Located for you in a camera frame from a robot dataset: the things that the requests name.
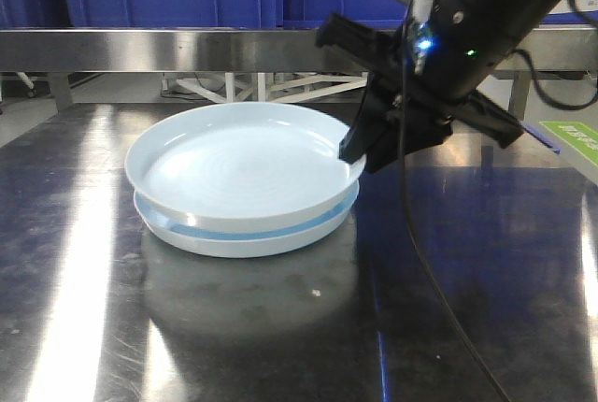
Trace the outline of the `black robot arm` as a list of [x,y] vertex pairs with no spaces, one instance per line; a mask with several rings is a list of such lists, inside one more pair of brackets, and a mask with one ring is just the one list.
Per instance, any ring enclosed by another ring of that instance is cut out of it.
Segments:
[[562,0],[400,0],[406,16],[386,34],[331,13],[319,47],[341,50],[367,70],[356,118],[339,158],[374,173],[397,158],[444,143],[459,121],[500,147],[520,122],[480,92],[479,84]]

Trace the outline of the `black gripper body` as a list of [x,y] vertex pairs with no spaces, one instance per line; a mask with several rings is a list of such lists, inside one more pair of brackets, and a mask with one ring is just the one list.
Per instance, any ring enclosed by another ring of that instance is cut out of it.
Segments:
[[392,109],[387,113],[392,124],[392,161],[367,163],[363,155],[360,159],[365,160],[369,173],[409,153],[443,144],[453,134],[454,121],[488,136],[503,149],[524,134],[514,116],[478,90],[452,103],[418,83],[412,60],[407,57],[405,23],[389,35],[333,12],[317,30],[316,46],[341,50],[368,70],[366,83],[378,79],[392,91]]

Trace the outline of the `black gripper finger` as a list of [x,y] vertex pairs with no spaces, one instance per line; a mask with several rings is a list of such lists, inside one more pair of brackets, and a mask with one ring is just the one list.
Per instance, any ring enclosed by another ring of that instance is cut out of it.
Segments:
[[340,141],[338,157],[355,163],[366,155],[367,163],[392,161],[392,124],[387,113],[392,109],[392,91],[378,79],[368,79],[361,105],[349,131]]

